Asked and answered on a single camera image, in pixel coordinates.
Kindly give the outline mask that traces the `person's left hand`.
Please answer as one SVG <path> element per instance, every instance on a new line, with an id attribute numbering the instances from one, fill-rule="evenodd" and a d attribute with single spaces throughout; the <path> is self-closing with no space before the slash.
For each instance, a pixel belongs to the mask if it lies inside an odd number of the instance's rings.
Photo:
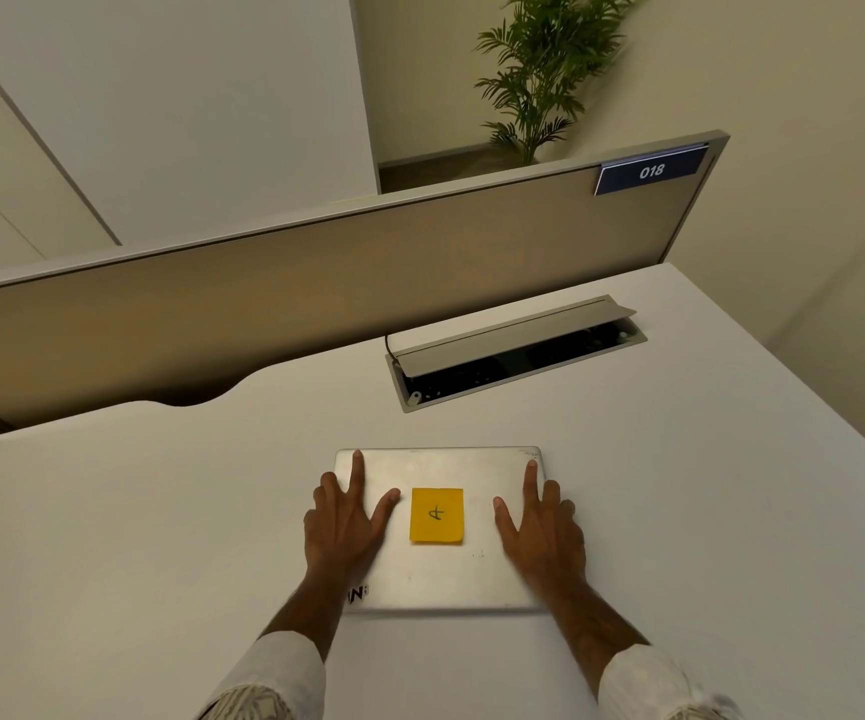
<path id="1" fill-rule="evenodd" d="M 363 581 L 386 536 L 372 533 L 365 487 L 365 457 L 355 449 L 348 487 L 333 472 L 324 473 L 304 519 L 307 574 L 328 576 L 346 591 Z"/>

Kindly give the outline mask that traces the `person's right hand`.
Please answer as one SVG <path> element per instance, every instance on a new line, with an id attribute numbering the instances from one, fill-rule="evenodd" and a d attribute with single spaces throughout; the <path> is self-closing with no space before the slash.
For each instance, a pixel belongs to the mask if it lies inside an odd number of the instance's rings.
<path id="1" fill-rule="evenodd" d="M 531 459 L 522 483 L 519 543 L 502 543 L 522 580 L 545 603 L 590 591 L 583 532 L 575 506 L 561 496 L 554 480 L 539 485 L 538 462 Z"/>

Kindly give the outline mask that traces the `silver laptop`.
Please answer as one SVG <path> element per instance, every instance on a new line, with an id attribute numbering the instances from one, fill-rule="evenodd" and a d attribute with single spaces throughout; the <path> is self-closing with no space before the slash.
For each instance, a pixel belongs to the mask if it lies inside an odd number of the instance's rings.
<path id="1" fill-rule="evenodd" d="M 539 447 L 366 448 L 362 453 L 366 513 L 392 488 L 401 491 L 401 500 L 378 556 L 359 583 L 368 584 L 369 596 L 361 604 L 346 602 L 347 612 L 467 614 L 539 607 L 503 552 L 493 507 L 500 496 L 519 524 L 526 464 L 536 460 L 539 485 L 546 479 Z M 409 541 L 410 496 L 418 487 L 463 489 L 462 544 Z"/>

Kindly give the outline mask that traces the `person's right forearm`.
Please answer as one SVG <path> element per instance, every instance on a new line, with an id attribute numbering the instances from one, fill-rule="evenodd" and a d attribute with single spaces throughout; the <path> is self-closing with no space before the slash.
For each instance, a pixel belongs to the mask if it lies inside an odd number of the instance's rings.
<path id="1" fill-rule="evenodd" d="M 668 653 L 650 645 L 583 580 L 542 592 L 597 705 L 598 720 L 745 720 Z"/>

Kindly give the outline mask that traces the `person's left forearm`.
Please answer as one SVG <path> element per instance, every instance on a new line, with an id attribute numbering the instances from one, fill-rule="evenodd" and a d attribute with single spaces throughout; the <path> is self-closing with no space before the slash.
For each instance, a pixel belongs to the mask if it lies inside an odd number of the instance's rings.
<path id="1" fill-rule="evenodd" d="M 335 573 L 308 572 L 195 720 L 323 720 L 326 657 L 346 591 Z"/>

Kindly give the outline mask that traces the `yellow sticky note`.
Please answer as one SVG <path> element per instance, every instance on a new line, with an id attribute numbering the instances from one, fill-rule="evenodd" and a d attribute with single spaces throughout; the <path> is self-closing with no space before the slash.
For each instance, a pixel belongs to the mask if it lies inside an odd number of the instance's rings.
<path id="1" fill-rule="evenodd" d="M 464 532 L 462 488 L 419 486 L 412 489 L 409 520 L 412 544 L 462 544 Z"/>

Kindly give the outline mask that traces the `beige desk divider panel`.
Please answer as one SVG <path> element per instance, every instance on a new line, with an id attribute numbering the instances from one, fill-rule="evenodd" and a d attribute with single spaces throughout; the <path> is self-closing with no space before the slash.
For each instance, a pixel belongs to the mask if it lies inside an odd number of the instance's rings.
<path id="1" fill-rule="evenodd" d="M 284 360 L 661 264 L 729 140 L 714 129 L 0 272 L 0 434 L 201 403 Z M 603 163 L 703 143 L 690 176 L 593 194 Z"/>

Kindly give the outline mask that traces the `blue desk sign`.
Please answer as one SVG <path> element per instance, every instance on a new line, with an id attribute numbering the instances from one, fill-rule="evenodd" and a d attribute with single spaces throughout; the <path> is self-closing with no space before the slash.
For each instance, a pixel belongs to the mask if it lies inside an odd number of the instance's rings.
<path id="1" fill-rule="evenodd" d="M 594 196 L 604 196 L 695 174 L 709 145 L 692 144 L 620 158 L 601 164 Z"/>

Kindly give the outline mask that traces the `green potted plant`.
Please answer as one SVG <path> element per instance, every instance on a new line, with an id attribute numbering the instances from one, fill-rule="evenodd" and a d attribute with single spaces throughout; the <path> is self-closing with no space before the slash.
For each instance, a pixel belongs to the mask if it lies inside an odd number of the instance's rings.
<path id="1" fill-rule="evenodd" d="M 503 116 L 483 124 L 490 144 L 528 166 L 539 148 L 565 140 L 585 113 L 580 89 L 613 67 L 622 25 L 643 1 L 502 0 L 502 22 L 475 47 L 498 61 L 474 85 Z"/>

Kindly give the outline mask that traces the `white cabinet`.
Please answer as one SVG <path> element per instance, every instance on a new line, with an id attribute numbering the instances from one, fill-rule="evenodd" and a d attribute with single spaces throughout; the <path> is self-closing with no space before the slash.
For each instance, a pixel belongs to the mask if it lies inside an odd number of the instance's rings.
<path id="1" fill-rule="evenodd" d="M 0 0 L 0 271 L 378 193 L 353 0 Z"/>

